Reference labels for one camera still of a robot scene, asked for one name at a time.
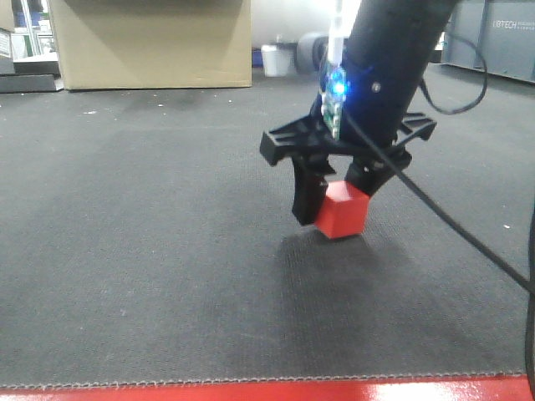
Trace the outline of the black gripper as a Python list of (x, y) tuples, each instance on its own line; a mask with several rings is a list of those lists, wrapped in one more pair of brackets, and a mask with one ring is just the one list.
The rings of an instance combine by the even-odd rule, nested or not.
[[(397, 129), (405, 137), (383, 149), (391, 156), (401, 152), (415, 138), (428, 140), (437, 122), (423, 113), (407, 113)], [(290, 157), (294, 169), (294, 198), (292, 213), (301, 226), (312, 225), (324, 202), (329, 183), (326, 175), (333, 175), (330, 155), (371, 158), (375, 152), (364, 145), (352, 145), (336, 140), (330, 130), (307, 115), (271, 132), (264, 132), (260, 154), (271, 165)], [(368, 196), (373, 196), (395, 172), (384, 162), (372, 160), (366, 164), (354, 160), (346, 171), (344, 180)]]

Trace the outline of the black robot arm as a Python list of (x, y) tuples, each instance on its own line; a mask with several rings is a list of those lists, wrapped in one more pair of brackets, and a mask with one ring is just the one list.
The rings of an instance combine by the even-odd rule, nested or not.
[(316, 220), (326, 196), (330, 155), (353, 161), (346, 177), (373, 195), (411, 162), (397, 134), (435, 45), (456, 2), (363, 1), (344, 47), (349, 85), (334, 136), (322, 115), (322, 84), (309, 113), (262, 135), (260, 152), (275, 166), (286, 157), (294, 168), (292, 213), (303, 226)]

